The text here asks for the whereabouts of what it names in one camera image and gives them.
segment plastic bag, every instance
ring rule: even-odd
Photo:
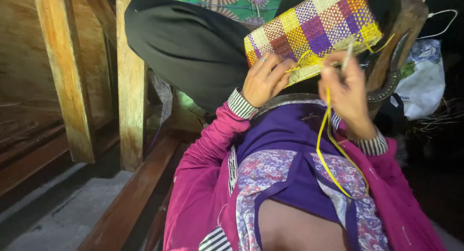
[[[437,110],[444,93],[441,41],[417,40],[401,68],[395,92],[404,103],[409,120],[424,118]],[[394,106],[398,104],[391,99]]]

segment woman's right hand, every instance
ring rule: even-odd
[[[292,59],[265,52],[263,58],[253,64],[241,91],[253,107],[259,108],[274,98],[289,83],[291,73],[287,70],[298,66]]]
[[[362,140],[377,136],[374,124],[368,115],[366,78],[354,57],[348,59],[343,72],[344,83],[340,80],[340,71],[333,67],[334,62],[343,63],[347,52],[334,52],[324,61],[319,81],[319,96],[327,102],[326,88],[330,90],[330,101],[337,115],[347,124],[349,130]]]

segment white cable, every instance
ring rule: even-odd
[[[450,23],[448,24],[448,26],[446,27],[446,29],[439,33],[439,34],[435,34],[435,35],[430,35],[430,36],[425,36],[425,37],[420,37],[420,38],[417,38],[417,40],[420,40],[420,39],[425,39],[425,38],[430,38],[430,37],[435,37],[435,36],[438,36],[440,34],[444,34],[448,28],[451,26],[451,23],[453,23],[454,19],[456,19],[457,15],[458,15],[458,12],[456,10],[444,10],[444,11],[441,11],[441,12],[437,12],[437,13],[431,13],[429,14],[429,17],[428,18],[431,18],[437,14],[440,14],[440,13],[445,13],[445,12],[454,12],[455,13],[455,16],[453,17],[453,19],[450,21]]]

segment wooden post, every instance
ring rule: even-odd
[[[135,171],[143,161],[147,75],[145,62],[127,45],[124,12],[131,0],[116,0],[119,137],[121,166]]]
[[[116,47],[116,14],[109,0],[87,0],[111,43]]]
[[[94,127],[71,0],[35,0],[73,160],[94,163]]]

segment pink jacket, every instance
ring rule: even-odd
[[[250,123],[238,117],[227,102],[216,114],[218,118],[187,149],[175,172],[163,250],[198,250],[218,224],[231,248],[238,250],[235,211],[239,192],[236,186],[229,194],[228,158],[231,140]],[[396,142],[387,139],[386,153],[367,157],[340,135],[337,140],[366,176],[392,249],[445,250],[394,160]]]

